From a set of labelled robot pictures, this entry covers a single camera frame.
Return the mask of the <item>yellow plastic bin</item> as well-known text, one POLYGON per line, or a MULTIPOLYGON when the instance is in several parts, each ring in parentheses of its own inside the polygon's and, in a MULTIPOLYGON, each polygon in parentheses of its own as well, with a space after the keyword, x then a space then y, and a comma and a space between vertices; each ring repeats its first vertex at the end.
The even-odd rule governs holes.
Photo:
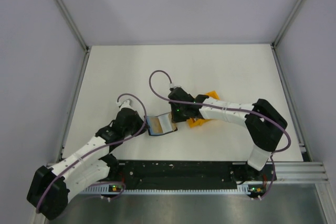
MULTIPOLYGON (((216 91, 210 91, 208 93, 205 93, 205 95, 214 98, 216 100, 219 100, 219 96, 216 93, 216 91)), ((197 126, 202 126, 204 123, 208 122, 210 120, 205 120, 205 119, 195 119, 195 118, 189 118, 187 120, 187 124, 190 128, 197 127, 197 126)))

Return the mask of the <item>black leather card holder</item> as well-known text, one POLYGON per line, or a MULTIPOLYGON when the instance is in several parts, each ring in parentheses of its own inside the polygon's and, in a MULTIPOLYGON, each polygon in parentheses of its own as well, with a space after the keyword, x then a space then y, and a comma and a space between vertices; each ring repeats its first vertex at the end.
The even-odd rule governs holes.
POLYGON ((162 135, 165 135, 165 134, 173 133, 173 132, 178 130, 176 123, 172 123, 171 120, 170 120, 170 112, 164 113, 164 114, 161 114, 161 115, 157 115, 157 116, 148 116, 146 118, 146 122, 149 126, 149 128, 148 128, 149 136, 162 136, 162 135), (153 117, 157 117, 160 120, 163 133, 154 134, 152 132, 150 119, 153 118, 153 117))

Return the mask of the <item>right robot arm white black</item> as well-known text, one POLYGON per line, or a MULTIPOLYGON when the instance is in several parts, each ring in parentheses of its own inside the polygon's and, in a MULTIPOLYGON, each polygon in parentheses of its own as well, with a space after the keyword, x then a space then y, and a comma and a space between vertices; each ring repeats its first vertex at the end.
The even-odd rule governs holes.
POLYGON ((254 143, 245 166, 245 174, 252 180, 264 174, 264 166, 275 152, 288 123, 265 99, 253 104, 231 103, 199 94, 193 97, 181 87, 170 88, 168 95, 172 121, 188 119, 221 120, 246 128, 254 143))

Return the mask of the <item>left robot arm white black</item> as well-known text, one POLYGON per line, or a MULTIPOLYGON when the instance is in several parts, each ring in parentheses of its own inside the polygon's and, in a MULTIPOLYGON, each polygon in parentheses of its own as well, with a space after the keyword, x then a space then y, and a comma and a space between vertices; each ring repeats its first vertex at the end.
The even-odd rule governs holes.
POLYGON ((104 179, 122 181, 119 162, 112 151, 148 129, 146 118, 122 108, 79 150, 51 167, 35 171, 27 200, 48 220, 58 218, 71 200, 87 187, 104 179))

